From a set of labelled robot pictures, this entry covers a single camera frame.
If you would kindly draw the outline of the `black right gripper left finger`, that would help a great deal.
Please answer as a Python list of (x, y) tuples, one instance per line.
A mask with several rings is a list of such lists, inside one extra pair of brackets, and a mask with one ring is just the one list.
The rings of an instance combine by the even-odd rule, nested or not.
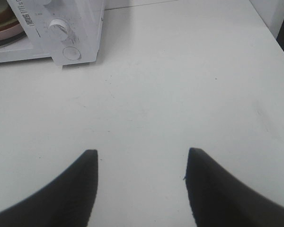
[(48, 185), (0, 212), (0, 227), (86, 227), (98, 190), (98, 152), (84, 151)]

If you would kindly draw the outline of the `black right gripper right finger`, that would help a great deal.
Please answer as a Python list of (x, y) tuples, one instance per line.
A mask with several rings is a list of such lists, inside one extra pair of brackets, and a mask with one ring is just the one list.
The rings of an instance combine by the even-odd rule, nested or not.
[(205, 151), (190, 148), (186, 188), (198, 227), (284, 227), (284, 207), (225, 170)]

